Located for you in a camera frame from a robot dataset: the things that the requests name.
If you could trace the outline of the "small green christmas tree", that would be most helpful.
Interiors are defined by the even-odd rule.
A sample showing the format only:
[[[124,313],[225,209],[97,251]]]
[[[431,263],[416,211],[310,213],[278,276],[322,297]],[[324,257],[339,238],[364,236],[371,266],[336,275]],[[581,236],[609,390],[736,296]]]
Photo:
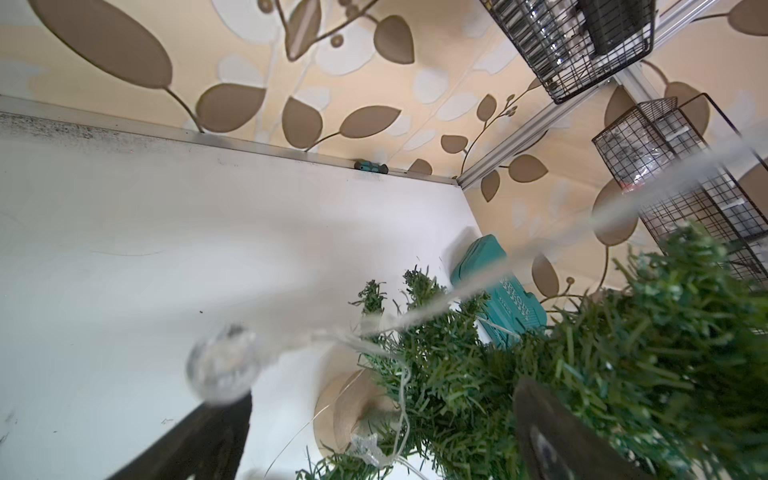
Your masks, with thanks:
[[[728,250],[697,225],[662,253],[619,265],[627,286],[561,311],[508,344],[479,339],[483,297],[399,334],[368,356],[410,429],[359,428],[429,457],[447,479],[522,479],[513,392],[542,385],[624,458],[661,479],[767,475],[767,296],[732,276]]]

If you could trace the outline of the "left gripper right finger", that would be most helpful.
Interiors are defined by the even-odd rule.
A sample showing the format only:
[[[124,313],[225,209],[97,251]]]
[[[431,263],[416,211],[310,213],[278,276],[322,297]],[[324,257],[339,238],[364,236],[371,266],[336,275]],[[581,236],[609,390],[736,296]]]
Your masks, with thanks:
[[[516,440],[532,479],[650,479],[530,377],[514,390]]]

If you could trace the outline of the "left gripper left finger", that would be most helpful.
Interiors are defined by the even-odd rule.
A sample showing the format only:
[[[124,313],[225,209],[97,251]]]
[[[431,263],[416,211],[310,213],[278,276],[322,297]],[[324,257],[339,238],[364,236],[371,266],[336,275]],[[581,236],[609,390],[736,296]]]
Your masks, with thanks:
[[[202,404],[113,479],[234,479],[250,429],[250,394],[226,406]]]

